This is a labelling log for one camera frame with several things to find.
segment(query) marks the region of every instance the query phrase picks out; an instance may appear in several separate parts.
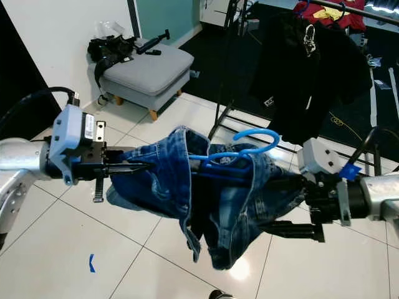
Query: black bag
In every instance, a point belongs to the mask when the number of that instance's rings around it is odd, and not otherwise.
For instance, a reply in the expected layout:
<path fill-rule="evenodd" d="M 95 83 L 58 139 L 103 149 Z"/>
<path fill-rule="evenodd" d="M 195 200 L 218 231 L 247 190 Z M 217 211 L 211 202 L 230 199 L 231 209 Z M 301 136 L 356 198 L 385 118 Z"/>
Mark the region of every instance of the black bag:
<path fill-rule="evenodd" d="M 99 79 L 105 70 L 109 69 L 118 62 L 123 62 L 135 48 L 136 37 L 124 39 L 122 36 L 107 36 L 106 39 L 92 39 L 87 48 L 92 60 L 96 62 L 94 78 L 100 87 Z"/>

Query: denim jeans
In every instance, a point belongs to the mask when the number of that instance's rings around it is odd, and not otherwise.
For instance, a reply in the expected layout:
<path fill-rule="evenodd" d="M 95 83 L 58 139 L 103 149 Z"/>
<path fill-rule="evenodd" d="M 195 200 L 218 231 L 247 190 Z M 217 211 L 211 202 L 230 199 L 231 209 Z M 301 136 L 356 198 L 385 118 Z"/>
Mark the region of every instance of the denim jeans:
<path fill-rule="evenodd" d="M 137 174 L 112 176 L 107 200 L 127 209 L 179 219 L 195 262 L 200 254 L 199 240 L 204 235 L 213 267 L 231 268 L 261 233 L 257 221 L 273 221 L 303 200 L 300 190 L 276 192 L 264 188 L 270 178 L 291 175 L 275 166 L 266 154 L 250 154 L 250 160 L 226 157 L 213 161 L 226 167 L 227 173 L 231 166 L 250 166 L 249 184 L 191 177 L 193 162 L 189 154 L 238 152 L 246 148 L 254 146 L 210 145 L 203 135 L 180 126 L 165 139 L 119 157 L 120 161 L 145 161 L 155 167 Z"/>

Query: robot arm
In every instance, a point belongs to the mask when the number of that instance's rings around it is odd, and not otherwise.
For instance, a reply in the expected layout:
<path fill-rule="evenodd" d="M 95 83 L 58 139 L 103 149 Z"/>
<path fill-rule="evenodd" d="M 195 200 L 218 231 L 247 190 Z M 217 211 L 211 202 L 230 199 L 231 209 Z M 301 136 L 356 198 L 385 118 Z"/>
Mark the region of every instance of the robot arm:
<path fill-rule="evenodd" d="M 2 123 L 4 118 L 0 120 L 0 129 Z M 116 156 L 133 148 L 107 146 L 105 125 L 104 121 L 95 122 L 93 115 L 84 113 L 79 108 L 79 101 L 72 97 L 55 119 L 50 138 L 44 141 L 19 138 L 0 141 L 0 248 L 27 191 L 36 180 L 62 178 L 66 185 L 73 186 L 79 181 L 96 179 L 93 201 L 102 202 L 104 178 L 153 167 L 141 161 L 115 163 Z M 353 154 L 349 164 L 364 151 L 371 136 Z M 340 219 L 342 225 L 350 225 L 351 219 L 370 216 L 373 221 L 391 221 L 399 236 L 398 173 L 345 179 L 341 175 L 338 154 L 314 138 L 304 143 L 298 152 L 298 160 L 301 175 L 269 181 L 267 187 L 284 190 L 292 189 L 295 184 L 302 188 L 312 223 L 275 221 L 260 224 L 262 230 L 281 237 L 324 242 L 322 224 Z"/>
<path fill-rule="evenodd" d="M 105 125 L 104 121 L 95 123 L 94 116 L 84 113 L 79 101 L 72 99 L 55 119 L 50 138 L 0 141 L 0 249 L 36 180 L 62 178 L 66 185 L 73 186 L 79 181 L 96 179 L 93 201 L 102 202 L 104 178 L 153 166 L 140 161 L 114 163 L 114 157 L 133 148 L 107 146 Z"/>

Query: tiled floor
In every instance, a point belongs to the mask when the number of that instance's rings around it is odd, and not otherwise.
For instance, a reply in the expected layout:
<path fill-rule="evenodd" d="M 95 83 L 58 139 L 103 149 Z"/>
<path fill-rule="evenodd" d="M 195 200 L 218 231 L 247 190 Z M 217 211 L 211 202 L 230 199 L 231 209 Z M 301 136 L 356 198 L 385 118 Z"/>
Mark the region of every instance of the tiled floor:
<path fill-rule="evenodd" d="M 155 123 L 145 109 L 130 103 L 93 104 L 88 111 L 107 121 L 109 145 L 140 146 L 158 141 L 177 125 L 207 134 L 215 104 L 184 93 Z M 267 125 L 254 116 L 233 114 Z M 237 130 L 247 128 L 226 122 Z M 219 129 L 213 141 L 227 143 L 232 137 Z M 353 151 L 324 142 L 344 153 Z M 298 172 L 291 152 L 274 149 L 271 156 Z M 396 165 L 384 160 L 384 172 Z M 231 270 L 220 272 L 213 270 L 204 242 L 199 262 L 192 262 L 177 221 L 108 202 L 94 204 L 93 195 L 94 182 L 72 188 L 60 181 L 37 182 L 31 188 L 0 252 L 0 298 L 205 299 L 215 288 L 242 299 L 399 297 L 399 239 L 389 224 L 361 219 L 351 228 L 325 225 L 325 244 L 263 234 Z M 309 222 L 306 209 L 302 205 L 285 219 Z M 95 273 L 89 270 L 90 254 Z"/>

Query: yellow clothing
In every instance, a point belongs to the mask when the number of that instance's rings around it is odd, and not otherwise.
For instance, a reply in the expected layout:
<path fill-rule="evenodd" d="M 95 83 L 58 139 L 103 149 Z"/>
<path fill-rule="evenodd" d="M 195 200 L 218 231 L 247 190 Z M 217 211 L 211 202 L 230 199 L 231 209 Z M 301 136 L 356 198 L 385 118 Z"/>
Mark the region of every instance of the yellow clothing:
<path fill-rule="evenodd" d="M 338 9 L 335 8 L 329 8 L 323 6 L 324 9 L 321 11 L 317 11 L 313 14 L 313 16 L 316 19 L 332 19 L 333 21 L 336 21 L 342 16 L 342 11 L 339 11 Z"/>

